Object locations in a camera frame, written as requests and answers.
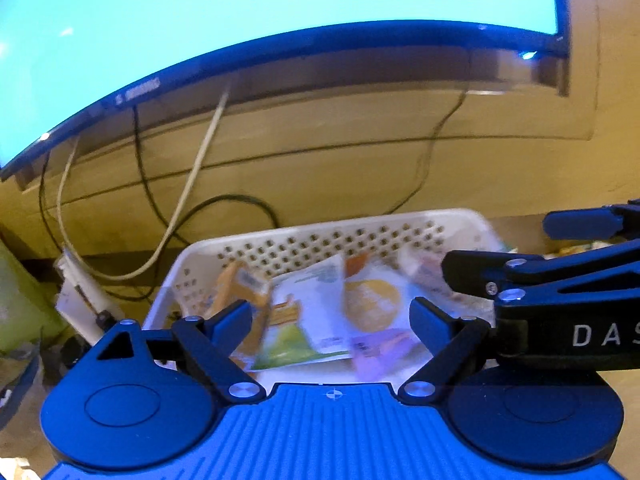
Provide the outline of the white power adapter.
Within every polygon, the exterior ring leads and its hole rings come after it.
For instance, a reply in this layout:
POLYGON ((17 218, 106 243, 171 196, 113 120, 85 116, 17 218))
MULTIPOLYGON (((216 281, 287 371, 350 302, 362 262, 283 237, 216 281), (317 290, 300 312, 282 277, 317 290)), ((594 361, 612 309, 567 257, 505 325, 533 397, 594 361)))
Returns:
POLYGON ((119 321, 124 314, 115 299, 107 295, 67 249, 55 260, 54 266, 63 279, 55 309, 93 346, 105 332, 98 324, 98 315, 107 311, 119 321))

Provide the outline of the small floral tissue pack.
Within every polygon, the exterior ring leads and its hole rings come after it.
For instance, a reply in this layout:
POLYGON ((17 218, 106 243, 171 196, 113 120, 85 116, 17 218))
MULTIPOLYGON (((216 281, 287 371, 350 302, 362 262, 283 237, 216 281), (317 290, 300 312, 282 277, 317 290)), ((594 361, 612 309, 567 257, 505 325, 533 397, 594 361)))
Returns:
POLYGON ((397 255, 401 273, 418 286, 428 299, 469 306, 470 300, 460 292, 454 292, 446 283, 441 263, 442 256, 413 246, 401 247, 397 255))

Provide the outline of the white perforated plastic basket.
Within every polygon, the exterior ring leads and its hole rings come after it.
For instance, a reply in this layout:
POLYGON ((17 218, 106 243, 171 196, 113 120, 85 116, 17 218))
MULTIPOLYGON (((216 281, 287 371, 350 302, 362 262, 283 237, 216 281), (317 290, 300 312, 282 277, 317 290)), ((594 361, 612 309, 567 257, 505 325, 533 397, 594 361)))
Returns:
POLYGON ((252 328, 232 358, 264 387, 399 385, 430 356, 410 330, 414 297, 492 319, 489 301, 448 290, 439 272, 446 252, 502 248, 490 224, 467 209, 201 240, 172 265, 144 327, 166 326, 172 311, 210 318, 247 299, 252 328))

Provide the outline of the brown cardboard snack box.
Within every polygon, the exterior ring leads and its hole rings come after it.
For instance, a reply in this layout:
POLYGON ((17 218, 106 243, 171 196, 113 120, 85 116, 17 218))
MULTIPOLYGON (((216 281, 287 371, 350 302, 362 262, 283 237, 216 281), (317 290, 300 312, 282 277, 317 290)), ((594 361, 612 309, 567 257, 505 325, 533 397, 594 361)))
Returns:
POLYGON ((243 370, 253 366, 262 343, 269 318, 270 292, 269 278, 242 261, 228 264, 213 287, 213 302, 205 311, 204 318, 211 318, 239 300, 247 301, 252 307, 252 328, 232 354, 232 360, 243 370))

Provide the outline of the samsung monitor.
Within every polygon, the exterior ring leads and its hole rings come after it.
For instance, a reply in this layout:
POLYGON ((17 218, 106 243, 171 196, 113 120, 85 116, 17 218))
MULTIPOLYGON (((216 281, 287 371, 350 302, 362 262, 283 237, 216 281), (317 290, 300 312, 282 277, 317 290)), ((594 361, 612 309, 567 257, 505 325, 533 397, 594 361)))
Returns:
POLYGON ((559 58, 568 0, 1 0, 1 174, 102 118, 244 67, 326 52, 559 58))

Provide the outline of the white green illustrated booklet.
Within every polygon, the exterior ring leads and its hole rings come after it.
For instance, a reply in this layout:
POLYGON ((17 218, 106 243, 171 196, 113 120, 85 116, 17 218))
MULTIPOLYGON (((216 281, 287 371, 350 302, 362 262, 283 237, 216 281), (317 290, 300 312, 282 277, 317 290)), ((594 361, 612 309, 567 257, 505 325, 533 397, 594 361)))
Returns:
POLYGON ((253 370, 344 360, 345 258, 336 254, 272 282, 268 324, 253 370))

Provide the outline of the green floral bag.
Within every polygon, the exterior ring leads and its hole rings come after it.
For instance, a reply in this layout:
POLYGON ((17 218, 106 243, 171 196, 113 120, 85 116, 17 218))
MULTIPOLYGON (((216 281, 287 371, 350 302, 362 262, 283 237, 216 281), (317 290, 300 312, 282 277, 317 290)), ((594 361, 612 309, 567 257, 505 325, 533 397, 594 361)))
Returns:
POLYGON ((1 247, 1 428, 37 416, 42 393, 41 350, 66 329, 54 308, 56 286, 38 282, 1 247))

